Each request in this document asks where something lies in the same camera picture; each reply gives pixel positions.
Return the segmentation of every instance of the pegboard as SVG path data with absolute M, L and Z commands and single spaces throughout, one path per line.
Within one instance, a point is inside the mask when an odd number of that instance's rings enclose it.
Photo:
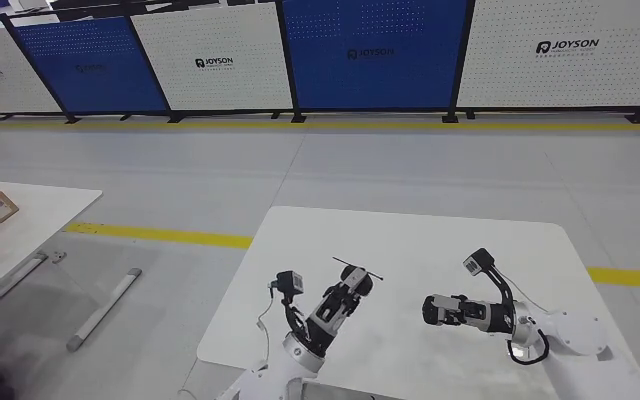
M 640 105 L 639 15 L 629 0 L 477 0 L 458 107 Z
M 284 2 L 301 108 L 444 108 L 466 0 Z
M 61 112 L 6 29 L 0 29 L 0 113 Z
M 174 110 L 292 108 L 275 4 L 138 15 Z
M 16 30 L 69 112 L 165 110 L 125 18 Z

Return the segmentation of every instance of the gray floor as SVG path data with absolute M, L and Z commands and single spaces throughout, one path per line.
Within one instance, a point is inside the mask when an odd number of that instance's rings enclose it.
M 529 121 L 476 123 L 491 118 Z M 238 235 L 272 205 L 553 222 L 585 265 L 640 269 L 638 132 L 2 129 L 0 180 L 104 190 L 86 222 Z M 64 343 L 95 305 L 59 266 L 0 301 L 0 365 L 22 399 L 186 399 L 186 387 L 202 400 L 233 379 L 196 348 L 243 251 L 70 233 L 50 247 L 107 290 L 131 267 L 144 275 L 71 355 Z M 598 288 L 639 358 L 640 288 Z

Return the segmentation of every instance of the black frame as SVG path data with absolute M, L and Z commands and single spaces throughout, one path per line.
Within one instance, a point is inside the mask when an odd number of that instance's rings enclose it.
M 73 114 L 69 113 L 69 111 L 66 109 L 64 104 L 62 104 L 62 101 L 60 100 L 60 97 L 58 97 L 58 94 L 53 90 L 49 82 L 47 82 L 47 80 L 44 79 L 44 75 L 42 74 L 40 69 L 37 67 L 36 63 L 33 61 L 33 58 L 31 57 L 27 49 L 24 47 L 24 43 L 22 43 L 22 39 L 20 39 L 20 35 L 18 35 L 18 32 L 16 31 L 15 26 L 13 26 L 13 23 L 11 22 L 11 17 L 5 13 L 2 13 L 0 14 L 0 21 L 2 21 L 2 25 L 4 25 L 5 29 L 11 36 L 11 39 L 13 39 L 16 46 L 18 46 L 18 48 L 20 49 L 20 52 L 22 53 L 24 58 L 27 60 L 27 62 L 29 63 L 33 71 L 36 73 L 38 78 L 40 78 L 40 81 L 44 84 L 44 87 L 47 89 L 51 97 L 53 97 L 53 100 L 56 102 L 58 107 L 60 107 L 61 114 L 67 118 L 67 122 L 65 123 L 75 124 L 76 122 L 80 121 L 80 119 L 76 118 Z M 22 114 L 22 113 L 9 113 L 6 115 L 19 115 L 19 114 Z
M 280 38 L 282 41 L 282 50 L 284 54 L 284 61 L 287 69 L 287 78 L 289 82 L 289 91 L 291 93 L 291 103 L 292 108 L 290 109 L 233 109 L 233 110 L 173 110 L 169 105 L 167 97 L 162 89 L 162 85 L 160 84 L 158 77 L 153 69 L 151 61 L 147 55 L 144 46 L 140 40 L 138 32 L 133 25 L 133 21 L 131 20 L 132 15 L 136 15 L 139 13 L 134 13 L 132 10 L 132 5 L 136 4 L 145 4 L 145 5 L 154 5 L 154 4 L 168 4 L 166 7 L 162 7 L 160 9 L 152 10 L 145 12 L 143 14 L 153 14 L 153 13 L 162 13 L 162 12 L 171 12 L 175 10 L 182 10 L 188 6 L 188 3 L 185 3 L 184 0 L 151 0 L 151 1 L 131 1 L 131 0 L 117 0 L 119 4 L 109 4 L 109 5 L 98 5 L 98 6 L 88 6 L 88 7 L 79 7 L 79 8 L 71 8 L 71 9 L 60 9 L 53 11 L 41 11 L 23 15 L 11 15 L 8 16 L 6 14 L 0 15 L 0 20 L 2 20 L 3 25 L 7 29 L 7 32 L 11 35 L 12 39 L 29 62 L 31 67 L 33 68 L 36 75 L 40 78 L 44 86 L 47 88 L 53 99 L 56 101 L 58 106 L 61 109 L 61 112 L 11 112 L 11 113 L 2 113 L 5 116 L 0 118 L 0 120 L 5 120 L 11 118 L 14 115 L 28 115 L 28 116 L 65 116 L 67 118 L 66 123 L 73 124 L 79 121 L 77 115 L 122 115 L 121 120 L 126 120 L 131 115 L 146 115 L 146 116 L 168 116 L 170 123 L 180 122 L 185 117 L 192 116 L 222 116 L 222 115 L 239 115 L 239 114 L 272 114 L 271 118 L 276 119 L 282 113 L 293 113 L 293 118 L 291 122 L 294 123 L 302 123 L 305 121 L 306 117 L 302 115 L 302 113 L 330 113 L 330 112 L 365 112 L 365 113 L 439 113 L 446 112 L 446 115 L 442 116 L 442 122 L 444 123 L 457 123 L 458 117 L 456 116 L 456 112 L 465 112 L 468 119 L 475 119 L 477 112 L 516 112 L 516 113 L 537 113 L 537 112 L 590 112 L 590 111 L 600 111 L 600 112 L 617 112 L 617 113 L 633 113 L 632 115 L 627 115 L 625 118 L 629 120 L 631 123 L 640 123 L 640 106 L 592 106 L 592 107 L 458 107 L 458 96 L 460 93 L 460 85 L 462 83 L 462 75 L 464 71 L 464 64 L 466 61 L 467 48 L 469 45 L 469 37 L 471 35 L 471 27 L 473 23 L 473 15 L 475 11 L 475 3 L 476 0 L 467 0 L 467 8 L 465 11 L 465 18 L 462 26 L 462 36 L 460 40 L 460 46 L 458 50 L 458 59 L 456 61 L 456 69 L 454 75 L 454 83 L 451 92 L 451 99 L 449 106 L 447 107 L 433 107 L 433 108 L 411 108 L 411 107 L 389 107 L 389 108 L 300 108 L 298 102 L 297 88 L 295 83 L 295 71 L 293 68 L 293 61 L 291 57 L 291 50 L 289 47 L 289 41 L 287 36 L 287 27 L 284 13 L 283 0 L 266 0 L 259 1 L 259 3 L 263 2 L 275 2 L 276 14 L 278 18 L 278 25 L 280 29 Z M 66 13 L 78 13 L 82 11 L 90 12 L 96 9 L 105 9 L 105 8 L 114 8 L 117 10 L 121 10 L 121 15 L 127 19 L 127 23 L 129 28 L 132 31 L 132 34 L 141 49 L 141 54 L 145 60 L 148 70 L 151 73 L 151 76 L 156 84 L 156 88 L 160 95 L 162 96 L 163 103 L 165 104 L 165 111 L 146 111 L 146 110 L 128 110 L 128 111 L 108 111 L 108 112 L 76 112 L 70 113 L 62 104 L 62 101 L 55 93 L 51 85 L 44 79 L 43 74 L 36 67 L 32 57 L 26 51 L 24 44 L 22 43 L 19 35 L 17 34 L 11 19 L 13 18 L 22 18 L 28 16 L 40 16 L 40 15 L 59 15 Z
M 453 89 L 451 90 L 451 102 L 447 115 L 442 117 L 444 123 L 457 123 L 456 109 L 458 106 L 458 95 L 460 94 L 460 85 L 462 84 L 462 72 L 464 71 L 464 62 L 467 58 L 467 47 L 469 47 L 469 36 L 471 36 L 471 25 L 473 23 L 473 13 L 476 8 L 476 0 L 467 1 L 467 9 L 464 14 L 464 22 L 462 23 L 462 35 L 460 36 L 460 46 L 458 47 L 458 60 L 456 61 L 456 72 L 453 78 Z

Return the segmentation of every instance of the yellow floor line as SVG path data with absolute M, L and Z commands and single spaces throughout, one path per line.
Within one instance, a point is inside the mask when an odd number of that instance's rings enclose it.
M 255 129 L 365 129 L 365 130 L 535 130 L 535 131 L 636 131 L 640 124 L 626 122 L 607 124 L 584 123 L 483 123 L 461 122 L 459 124 L 443 124 L 440 122 L 322 122 L 308 121 L 304 124 L 271 121 L 183 121 L 179 124 L 165 122 L 100 122 L 80 121 L 77 124 L 66 125 L 63 122 L 1 122 L 0 129 L 47 129 L 62 131 L 83 131 L 88 129 L 110 130 L 185 130 L 185 129 L 216 129 L 216 128 L 255 128 Z
M 253 238 L 248 236 L 89 223 L 71 224 L 67 226 L 65 232 L 117 236 L 132 239 L 159 240 L 163 242 L 190 243 L 204 246 L 233 247 L 236 249 L 248 249 L 251 245 L 251 241 L 253 240 Z
M 248 249 L 252 237 L 225 235 L 207 232 L 188 232 L 169 229 L 142 228 L 135 226 L 74 223 L 65 232 L 88 235 L 116 236 L 132 239 L 158 240 L 164 242 L 190 243 L 203 246 L 231 247 Z M 589 275 L 595 283 L 621 286 L 640 286 L 640 271 L 621 270 L 604 267 L 588 267 Z
M 589 275 L 595 283 L 610 285 L 640 286 L 640 271 L 604 267 L 588 267 Z

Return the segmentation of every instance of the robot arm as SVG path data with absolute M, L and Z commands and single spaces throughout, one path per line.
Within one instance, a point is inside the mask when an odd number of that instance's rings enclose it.
M 371 276 L 377 277 L 362 267 L 345 264 L 340 282 L 325 291 L 322 301 L 306 320 L 293 305 L 293 297 L 303 293 L 302 277 L 293 271 L 276 276 L 269 290 L 272 297 L 274 289 L 283 294 L 282 304 L 291 331 L 282 346 L 274 349 L 269 363 L 261 361 L 244 371 L 217 400 L 301 399 L 302 379 L 317 377 L 338 329 L 373 288 Z
M 609 343 L 602 323 L 565 311 L 548 313 L 526 302 L 516 302 L 509 285 L 480 249 L 465 262 L 472 275 L 488 275 L 502 294 L 501 303 L 467 297 L 428 296 L 422 308 L 430 325 L 470 325 L 483 332 L 507 334 L 511 359 L 520 365 L 541 363 L 561 400 L 631 400 L 640 393 L 640 373 Z M 512 343 L 533 347 L 538 357 L 520 360 Z

